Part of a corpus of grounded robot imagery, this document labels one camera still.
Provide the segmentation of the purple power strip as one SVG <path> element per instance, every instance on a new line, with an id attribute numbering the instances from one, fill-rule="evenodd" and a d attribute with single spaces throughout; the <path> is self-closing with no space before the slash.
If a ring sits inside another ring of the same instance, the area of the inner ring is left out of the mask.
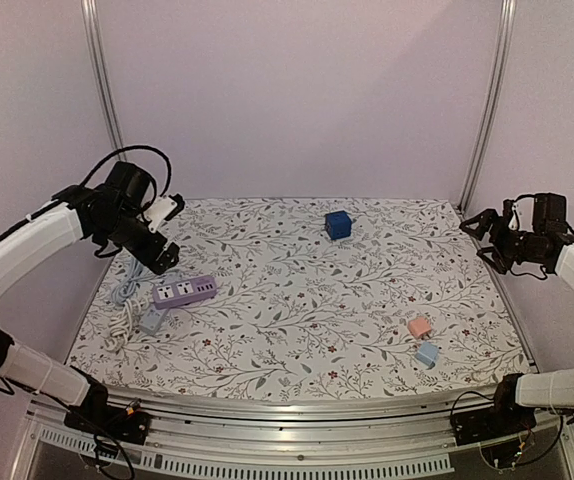
<path id="1" fill-rule="evenodd" d="M 178 308 L 216 296 L 217 284 L 210 275 L 181 279 L 152 290 L 153 305 L 155 308 Z"/>

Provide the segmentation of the pink plug adapter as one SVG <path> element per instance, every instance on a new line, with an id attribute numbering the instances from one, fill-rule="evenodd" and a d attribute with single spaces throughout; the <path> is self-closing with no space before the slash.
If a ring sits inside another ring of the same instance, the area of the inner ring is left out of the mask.
<path id="1" fill-rule="evenodd" d="M 419 316 L 417 318 L 410 320 L 407 324 L 407 328 L 409 330 L 409 333 L 416 340 L 428 340 L 433 331 L 431 324 L 423 316 Z"/>

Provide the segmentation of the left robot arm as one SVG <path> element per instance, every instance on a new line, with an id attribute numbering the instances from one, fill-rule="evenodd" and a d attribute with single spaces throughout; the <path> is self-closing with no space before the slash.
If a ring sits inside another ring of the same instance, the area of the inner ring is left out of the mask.
<path id="1" fill-rule="evenodd" d="M 146 171 L 119 161 L 103 183 L 75 184 L 54 194 L 38 212 L 0 235 L 0 299 L 44 261 L 85 239 L 98 246 L 98 256 L 113 244 L 157 275 L 175 266 L 179 248 L 160 228 L 185 202 L 179 194 L 165 193 L 146 201 L 153 186 Z M 95 434 L 115 426 L 113 408 L 90 395 L 91 379 L 15 340 L 1 327 L 0 378 L 77 407 L 78 419 Z"/>

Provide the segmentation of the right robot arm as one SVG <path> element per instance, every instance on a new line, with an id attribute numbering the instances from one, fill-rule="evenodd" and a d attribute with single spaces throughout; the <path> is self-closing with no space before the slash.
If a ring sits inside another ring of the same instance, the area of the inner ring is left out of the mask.
<path id="1" fill-rule="evenodd" d="M 574 292 L 574 229 L 567 222 L 567 199 L 555 193 L 523 194 L 465 219 L 460 230 L 488 245 L 477 256 L 500 275 L 524 263 L 540 267 L 541 281 L 555 275 Z M 519 424 L 523 410 L 574 410 L 574 369 L 511 374 L 494 394 L 484 427 L 504 436 Z"/>

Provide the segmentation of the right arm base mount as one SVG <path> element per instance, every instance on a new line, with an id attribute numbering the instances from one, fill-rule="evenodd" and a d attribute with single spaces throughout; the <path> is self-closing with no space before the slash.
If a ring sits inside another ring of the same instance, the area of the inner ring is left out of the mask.
<path id="1" fill-rule="evenodd" d="M 458 446 L 470 445 L 529 431 L 536 427 L 535 409 L 495 405 L 451 412 L 450 426 Z"/>

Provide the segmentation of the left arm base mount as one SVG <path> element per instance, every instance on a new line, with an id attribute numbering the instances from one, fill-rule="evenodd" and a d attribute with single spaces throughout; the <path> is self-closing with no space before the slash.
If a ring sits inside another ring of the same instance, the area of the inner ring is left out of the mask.
<path id="1" fill-rule="evenodd" d="M 135 398 L 126 406 L 113 406 L 108 403 L 108 398 L 104 388 L 90 389 L 79 406 L 68 406 L 65 426 L 134 445 L 144 445 L 152 417 L 141 408 L 141 400 Z"/>

